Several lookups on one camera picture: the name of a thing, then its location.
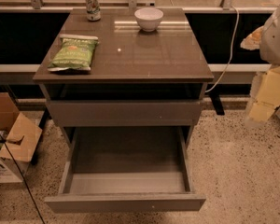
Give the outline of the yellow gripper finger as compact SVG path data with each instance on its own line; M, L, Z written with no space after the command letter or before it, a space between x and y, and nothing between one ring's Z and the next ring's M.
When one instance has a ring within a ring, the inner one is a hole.
M259 49L261 36L262 36L263 27L260 26L256 30L254 30L251 34L249 34L240 44L242 49L254 50Z
M252 81L245 124L264 124L280 106L280 66L258 73Z

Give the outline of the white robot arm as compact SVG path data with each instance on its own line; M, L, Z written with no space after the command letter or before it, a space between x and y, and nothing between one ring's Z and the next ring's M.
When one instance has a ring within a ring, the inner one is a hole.
M280 106L280 5L277 10L240 44L242 49L258 49L260 58L271 64L264 73L253 78L246 107L245 125L264 124Z

